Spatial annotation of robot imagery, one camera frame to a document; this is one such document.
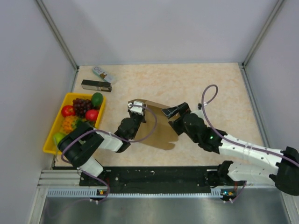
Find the brown cardboard paper box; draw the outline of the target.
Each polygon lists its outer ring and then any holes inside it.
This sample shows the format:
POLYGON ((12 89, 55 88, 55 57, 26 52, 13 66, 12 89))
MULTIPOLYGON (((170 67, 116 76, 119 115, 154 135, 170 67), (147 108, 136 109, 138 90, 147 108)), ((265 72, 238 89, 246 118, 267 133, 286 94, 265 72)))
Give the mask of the brown cardboard paper box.
POLYGON ((135 101, 142 102, 144 106, 151 109, 152 113, 145 110, 145 123, 141 123, 135 140, 144 139, 141 141, 142 144, 162 149, 164 151, 172 150, 175 147, 175 142, 178 141, 178 135, 169 125, 169 120, 163 114, 162 109, 169 108, 169 106, 145 100, 145 99, 134 99, 130 100, 129 103, 135 101))

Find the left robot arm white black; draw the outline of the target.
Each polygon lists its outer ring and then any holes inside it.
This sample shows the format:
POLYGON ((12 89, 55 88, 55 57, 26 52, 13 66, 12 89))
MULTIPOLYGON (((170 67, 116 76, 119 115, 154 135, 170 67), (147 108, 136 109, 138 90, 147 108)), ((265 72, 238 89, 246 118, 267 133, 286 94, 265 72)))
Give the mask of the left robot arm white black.
POLYGON ((93 157, 97 149, 106 149, 121 153, 125 151, 137 134, 141 123, 145 122, 144 110, 129 109, 129 118, 121 121, 113 134, 96 131, 90 124, 84 122, 70 134, 63 137, 57 144, 58 150, 75 168, 90 174, 90 180, 101 185, 105 182, 106 174, 102 165, 93 157))

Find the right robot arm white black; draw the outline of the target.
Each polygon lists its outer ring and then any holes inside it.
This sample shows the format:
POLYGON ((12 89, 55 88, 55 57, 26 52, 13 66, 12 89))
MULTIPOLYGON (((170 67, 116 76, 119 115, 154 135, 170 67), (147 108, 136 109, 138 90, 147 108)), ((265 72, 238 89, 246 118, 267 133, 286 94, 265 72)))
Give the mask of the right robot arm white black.
POLYGON ((232 181, 260 183, 275 186, 292 195, 299 194, 299 153, 295 148, 266 148, 254 145, 227 134, 225 131, 208 127, 202 110, 192 112, 184 102, 162 109, 172 129, 185 133, 200 148, 221 155, 239 157, 246 164, 224 161, 218 167, 218 179, 228 185, 232 181))

